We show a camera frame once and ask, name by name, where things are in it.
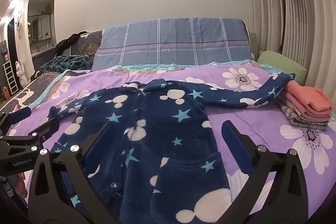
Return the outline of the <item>navy star fleece pajama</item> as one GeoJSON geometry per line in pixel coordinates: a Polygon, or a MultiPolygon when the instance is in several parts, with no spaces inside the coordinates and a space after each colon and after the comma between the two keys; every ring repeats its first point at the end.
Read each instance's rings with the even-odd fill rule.
{"type": "Polygon", "coordinates": [[[52,151],[99,133],[84,173],[121,223],[215,223],[231,194],[206,106],[262,106],[290,80],[280,73],[247,92],[164,79],[101,89],[61,107],[73,122],[52,151]]]}

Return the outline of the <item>patterned folded clothes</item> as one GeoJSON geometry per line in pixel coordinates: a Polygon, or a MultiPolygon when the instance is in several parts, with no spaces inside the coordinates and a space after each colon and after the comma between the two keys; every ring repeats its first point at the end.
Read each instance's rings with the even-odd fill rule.
{"type": "Polygon", "coordinates": [[[276,105],[282,111],[288,122],[295,127],[305,127],[314,130],[326,131],[327,122],[312,122],[302,119],[292,108],[288,107],[282,100],[275,99],[276,105]]]}

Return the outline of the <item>pink folded clothes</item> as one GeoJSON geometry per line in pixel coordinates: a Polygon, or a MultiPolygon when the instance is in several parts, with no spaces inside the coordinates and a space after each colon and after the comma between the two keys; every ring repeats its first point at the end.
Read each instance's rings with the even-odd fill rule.
{"type": "Polygon", "coordinates": [[[307,121],[327,122],[331,118],[333,103],[322,89],[301,86],[291,81],[284,87],[280,97],[286,103],[290,102],[294,110],[297,110],[299,115],[307,121]]]}

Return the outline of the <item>white small shelf rack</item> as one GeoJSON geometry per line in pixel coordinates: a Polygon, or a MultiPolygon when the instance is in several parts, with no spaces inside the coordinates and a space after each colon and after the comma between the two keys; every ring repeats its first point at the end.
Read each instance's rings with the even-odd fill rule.
{"type": "Polygon", "coordinates": [[[5,74],[5,80],[7,84],[7,88],[11,96],[13,96],[18,90],[18,85],[15,80],[15,75],[13,71],[13,67],[10,61],[5,62],[3,65],[3,72],[5,74]]]}

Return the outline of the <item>white cat figurine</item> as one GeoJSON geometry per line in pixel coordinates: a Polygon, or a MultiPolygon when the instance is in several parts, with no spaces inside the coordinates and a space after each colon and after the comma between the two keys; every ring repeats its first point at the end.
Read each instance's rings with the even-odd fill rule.
{"type": "Polygon", "coordinates": [[[19,83],[21,87],[25,88],[28,85],[28,79],[26,77],[25,67],[21,59],[15,62],[15,68],[16,68],[17,77],[19,78],[19,83]]]}

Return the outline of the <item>teal fleece blanket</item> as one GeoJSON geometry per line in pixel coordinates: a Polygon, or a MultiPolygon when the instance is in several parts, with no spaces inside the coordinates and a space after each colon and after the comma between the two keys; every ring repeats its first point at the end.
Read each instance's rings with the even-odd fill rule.
{"type": "Polygon", "coordinates": [[[43,64],[39,72],[41,74],[46,72],[63,73],[66,70],[91,70],[93,61],[87,55],[71,55],[71,56],[56,56],[54,59],[43,64]]]}

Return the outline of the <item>purple floral bedsheet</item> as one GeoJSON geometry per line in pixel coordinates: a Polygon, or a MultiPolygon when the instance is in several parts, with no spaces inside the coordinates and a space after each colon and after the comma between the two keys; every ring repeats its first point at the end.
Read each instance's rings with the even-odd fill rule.
{"type": "MultiPolygon", "coordinates": [[[[87,73],[69,72],[60,77],[56,83],[51,84],[39,99],[28,106],[31,109],[31,115],[28,118],[12,125],[8,130],[1,130],[1,137],[27,136],[50,119],[59,119],[58,114],[61,107],[68,105],[71,101],[87,97],[101,89],[119,88],[127,83],[148,84],[152,80],[164,79],[205,84],[212,90],[247,92],[256,90],[269,78],[276,77],[280,73],[283,72],[269,73],[251,64],[186,68],[161,74],[130,73],[116,69],[87,73]]],[[[290,82],[295,82],[294,74],[288,75],[291,76],[290,82]]],[[[280,93],[283,90],[284,88],[271,101],[262,106],[231,109],[209,105],[206,106],[205,111],[228,178],[231,204],[249,176],[240,170],[222,137],[222,124],[225,121],[231,121],[238,132],[249,136],[256,145],[264,145],[271,152],[287,153],[290,149],[297,151],[307,188],[308,219],[305,223],[314,223],[327,219],[335,208],[335,117],[331,115],[326,131],[291,125],[275,103],[275,99],[282,100],[280,93]]],[[[43,143],[44,148],[40,152],[47,149],[50,153],[56,153],[52,151],[52,147],[72,122],[71,117],[64,120],[59,119],[59,130],[43,143]]],[[[20,221],[30,223],[28,209],[33,171],[34,169],[4,177],[7,181],[18,183],[18,187],[8,187],[10,194],[6,199],[9,205],[3,205],[1,208],[1,223],[19,223],[20,221]]],[[[273,172],[268,175],[252,209],[253,213],[259,211],[264,205],[274,177],[273,172]]],[[[86,215],[87,212],[77,197],[67,172],[62,172],[62,179],[75,209],[86,215]]]]}

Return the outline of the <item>black garment on headboard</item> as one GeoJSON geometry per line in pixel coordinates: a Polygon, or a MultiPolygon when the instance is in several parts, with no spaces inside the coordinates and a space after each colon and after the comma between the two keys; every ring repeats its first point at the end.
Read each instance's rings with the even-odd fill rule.
{"type": "Polygon", "coordinates": [[[55,56],[61,56],[63,52],[68,49],[70,46],[76,44],[80,36],[87,34],[86,31],[79,32],[77,34],[72,34],[69,38],[62,40],[57,43],[55,56]]]}

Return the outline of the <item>green cushion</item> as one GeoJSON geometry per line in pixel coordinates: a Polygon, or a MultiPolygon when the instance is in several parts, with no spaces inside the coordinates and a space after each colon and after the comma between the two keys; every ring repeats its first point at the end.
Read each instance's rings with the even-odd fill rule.
{"type": "Polygon", "coordinates": [[[251,49],[255,60],[259,64],[269,65],[286,73],[295,73],[295,80],[299,84],[304,84],[307,75],[307,69],[292,59],[274,52],[262,51],[257,35],[253,31],[248,31],[251,49]]]}

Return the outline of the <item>blue plaid pillow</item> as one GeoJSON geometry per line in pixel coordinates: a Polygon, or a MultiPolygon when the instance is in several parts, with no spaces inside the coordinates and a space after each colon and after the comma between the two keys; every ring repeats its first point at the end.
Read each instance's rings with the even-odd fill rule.
{"type": "Polygon", "coordinates": [[[102,31],[93,69],[116,65],[207,65],[253,59],[241,19],[167,18],[102,31]]]}

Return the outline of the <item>beige curtain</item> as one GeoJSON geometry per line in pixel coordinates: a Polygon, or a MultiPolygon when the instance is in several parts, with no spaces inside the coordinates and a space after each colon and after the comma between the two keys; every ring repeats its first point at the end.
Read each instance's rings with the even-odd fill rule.
{"type": "MultiPolygon", "coordinates": [[[[282,0],[252,0],[253,30],[263,51],[279,50],[282,0]]],[[[335,0],[286,0],[283,55],[307,69],[305,84],[335,101],[335,0]]]]}

